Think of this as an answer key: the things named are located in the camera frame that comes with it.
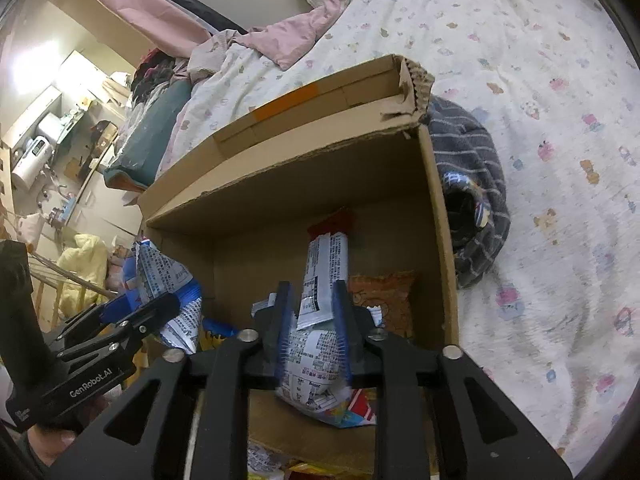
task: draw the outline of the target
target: silver bolt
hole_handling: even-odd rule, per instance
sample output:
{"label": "silver bolt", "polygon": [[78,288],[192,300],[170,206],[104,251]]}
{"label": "silver bolt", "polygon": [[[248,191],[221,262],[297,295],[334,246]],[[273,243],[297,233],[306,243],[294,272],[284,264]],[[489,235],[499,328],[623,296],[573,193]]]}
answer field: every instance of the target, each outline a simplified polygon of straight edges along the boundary
{"label": "silver bolt", "polygon": [[164,359],[168,363],[179,363],[184,359],[184,356],[184,350],[181,350],[179,348],[169,348],[162,354],[162,359]]}
{"label": "silver bolt", "polygon": [[245,328],[244,330],[238,332],[238,339],[240,341],[244,341],[245,343],[255,341],[259,337],[260,334],[258,334],[253,328]]}
{"label": "silver bolt", "polygon": [[388,334],[383,328],[374,328],[371,332],[369,332],[369,339],[372,341],[384,341],[387,338]]}
{"label": "silver bolt", "polygon": [[449,346],[445,346],[442,349],[442,354],[447,359],[455,360],[455,359],[460,359],[462,357],[462,350],[460,349],[459,346],[449,345]]}

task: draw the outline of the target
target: bed sheet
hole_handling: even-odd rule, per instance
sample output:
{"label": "bed sheet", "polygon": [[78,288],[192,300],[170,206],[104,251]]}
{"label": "bed sheet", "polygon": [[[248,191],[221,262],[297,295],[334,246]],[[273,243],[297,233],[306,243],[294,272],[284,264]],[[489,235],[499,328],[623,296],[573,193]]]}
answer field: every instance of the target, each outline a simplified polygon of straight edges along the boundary
{"label": "bed sheet", "polygon": [[254,107],[390,53],[494,137],[511,231],[459,293],[460,339],[576,473],[640,374],[640,73],[596,0],[353,0],[286,72],[236,44],[159,172]]}

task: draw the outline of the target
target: pink pillow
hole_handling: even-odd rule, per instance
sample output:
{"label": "pink pillow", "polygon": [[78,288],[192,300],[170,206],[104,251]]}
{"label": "pink pillow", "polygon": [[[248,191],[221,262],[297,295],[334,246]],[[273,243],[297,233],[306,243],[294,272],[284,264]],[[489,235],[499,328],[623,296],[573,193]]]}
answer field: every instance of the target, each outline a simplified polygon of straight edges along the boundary
{"label": "pink pillow", "polygon": [[234,41],[254,48],[286,70],[311,50],[344,12],[350,0],[324,0],[322,5],[267,27],[252,28]]}

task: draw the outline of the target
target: white appliance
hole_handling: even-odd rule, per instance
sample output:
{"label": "white appliance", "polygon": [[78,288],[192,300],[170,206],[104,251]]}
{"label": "white appliance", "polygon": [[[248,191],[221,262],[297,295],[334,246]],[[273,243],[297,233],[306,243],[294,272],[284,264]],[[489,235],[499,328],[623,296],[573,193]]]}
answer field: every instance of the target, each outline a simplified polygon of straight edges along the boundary
{"label": "white appliance", "polygon": [[15,187],[28,191],[53,153],[53,146],[43,136],[31,141],[11,173]]}
{"label": "white appliance", "polygon": [[36,135],[45,137],[53,146],[57,146],[64,131],[65,125],[60,118],[50,112],[38,124]]}

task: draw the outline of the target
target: striped clothing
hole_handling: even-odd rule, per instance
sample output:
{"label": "striped clothing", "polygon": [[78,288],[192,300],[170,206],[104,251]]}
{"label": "striped clothing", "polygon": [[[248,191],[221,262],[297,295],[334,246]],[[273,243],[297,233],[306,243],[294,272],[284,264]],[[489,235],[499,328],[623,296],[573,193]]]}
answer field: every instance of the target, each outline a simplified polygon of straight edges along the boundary
{"label": "striped clothing", "polygon": [[502,167],[491,135],[457,104],[432,95],[421,122],[431,135],[464,287],[481,279],[509,233]]}

